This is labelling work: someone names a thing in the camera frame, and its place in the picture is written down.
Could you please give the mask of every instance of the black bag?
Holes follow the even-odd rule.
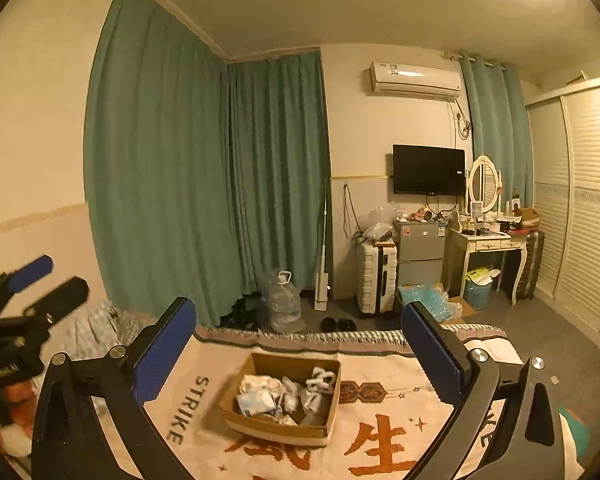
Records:
[[[544,247],[544,233],[532,231],[526,236],[526,262],[520,276],[516,298],[522,300],[532,298],[538,281],[538,270],[542,261],[542,248]],[[513,282],[516,281],[518,266],[520,265],[520,251],[507,251],[504,272],[502,273],[502,287],[511,296]]]

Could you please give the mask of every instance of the gray floor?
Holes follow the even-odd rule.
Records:
[[[400,319],[393,313],[361,319],[353,300],[331,300],[327,312],[317,312],[303,298],[306,332],[320,332],[320,322],[330,316],[347,318],[358,330],[394,330]],[[590,444],[581,460],[586,466],[600,448],[600,349],[560,315],[539,300],[521,300],[516,306],[502,292],[492,292],[488,306],[466,322],[485,323],[502,328],[522,360],[542,357],[556,386],[558,402],[577,416],[590,430]]]

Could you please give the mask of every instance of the air conditioner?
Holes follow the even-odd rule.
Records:
[[[460,74],[431,66],[372,63],[375,94],[454,100],[460,95]]]

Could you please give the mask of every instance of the beige blanket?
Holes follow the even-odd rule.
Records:
[[[485,326],[453,326],[468,348],[487,349],[497,360],[520,362],[504,333]],[[336,356],[342,393],[334,430],[325,448],[260,441],[231,430],[218,410],[228,381],[250,352]],[[324,336],[295,340],[198,329],[186,345],[158,398],[145,409],[160,434],[197,480],[343,478],[402,479],[429,447],[452,408],[442,404],[411,349],[396,335],[385,342]],[[493,434],[502,402],[496,402],[458,476],[471,472]],[[139,475],[110,416],[102,425],[118,463]],[[563,424],[566,477],[582,472]]]

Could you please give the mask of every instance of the white suitcase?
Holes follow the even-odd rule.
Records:
[[[363,314],[382,314],[394,308],[398,250],[375,247],[365,241],[356,248],[358,287],[356,299]]]

